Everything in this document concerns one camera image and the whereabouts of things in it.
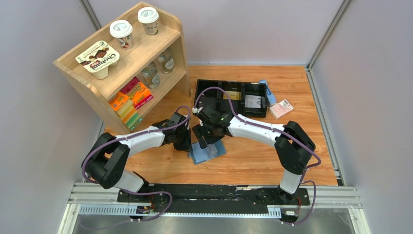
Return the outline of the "teal leather card holder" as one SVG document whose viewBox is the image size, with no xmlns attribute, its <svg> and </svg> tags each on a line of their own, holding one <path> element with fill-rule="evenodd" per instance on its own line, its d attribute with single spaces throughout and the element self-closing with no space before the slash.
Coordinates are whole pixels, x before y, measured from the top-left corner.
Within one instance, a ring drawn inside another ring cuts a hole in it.
<svg viewBox="0 0 413 234">
<path fill-rule="evenodd" d="M 188 153 L 188 157 L 192 159 L 194 164 L 199 164 L 226 154 L 224 144 L 221 140 L 214 144 L 208 144 L 205 149 L 202 149 L 198 142 L 193 143 L 192 150 Z"/>
</svg>

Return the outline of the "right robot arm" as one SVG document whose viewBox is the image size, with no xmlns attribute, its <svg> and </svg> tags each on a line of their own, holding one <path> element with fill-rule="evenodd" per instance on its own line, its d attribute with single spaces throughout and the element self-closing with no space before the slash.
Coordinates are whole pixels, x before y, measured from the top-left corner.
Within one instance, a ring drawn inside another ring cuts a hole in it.
<svg viewBox="0 0 413 234">
<path fill-rule="evenodd" d="M 210 106 L 193 108 L 192 113 L 200 121 L 192 130 L 202 149 L 225 136 L 244 137 L 274 148 L 284 168 L 278 198 L 284 204 L 297 198 L 297 188 L 315 149 L 299 124 L 293 121 L 286 125 L 265 123 L 241 114 L 221 113 Z"/>
</svg>

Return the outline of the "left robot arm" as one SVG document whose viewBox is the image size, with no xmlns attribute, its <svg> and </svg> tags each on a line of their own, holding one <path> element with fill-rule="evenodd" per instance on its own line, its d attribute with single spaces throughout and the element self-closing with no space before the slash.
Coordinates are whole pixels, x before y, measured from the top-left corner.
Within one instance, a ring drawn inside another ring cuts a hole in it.
<svg viewBox="0 0 413 234">
<path fill-rule="evenodd" d="M 145 180 L 126 170 L 129 157 L 151 148 L 173 144 L 177 151 L 191 151 L 189 118 L 175 112 L 170 119 L 155 123 L 142 131 L 113 136 L 99 136 L 81 164 L 84 176 L 104 189 L 116 187 L 130 192 L 137 202 L 145 201 L 149 189 Z"/>
</svg>

